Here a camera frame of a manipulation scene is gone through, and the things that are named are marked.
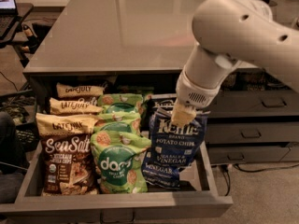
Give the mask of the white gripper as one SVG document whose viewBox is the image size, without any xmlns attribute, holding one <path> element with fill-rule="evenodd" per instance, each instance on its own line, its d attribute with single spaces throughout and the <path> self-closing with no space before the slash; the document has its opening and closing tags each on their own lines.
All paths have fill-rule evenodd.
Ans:
<svg viewBox="0 0 299 224">
<path fill-rule="evenodd" d="M 181 71 L 176 86 L 171 122 L 184 127 L 196 117 L 195 108 L 208 107 L 217 96 L 221 85 L 221 72 L 216 68 L 191 68 Z"/>
</svg>

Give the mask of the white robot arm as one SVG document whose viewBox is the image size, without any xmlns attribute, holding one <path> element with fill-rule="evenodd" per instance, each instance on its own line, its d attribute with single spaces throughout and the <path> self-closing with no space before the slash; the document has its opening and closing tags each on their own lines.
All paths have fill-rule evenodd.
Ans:
<svg viewBox="0 0 299 224">
<path fill-rule="evenodd" d="M 176 86 L 171 122 L 179 127 L 208 107 L 242 62 L 299 91 L 299 31 L 273 21 L 261 0 L 205 0 L 194 12 L 196 40 Z"/>
</svg>

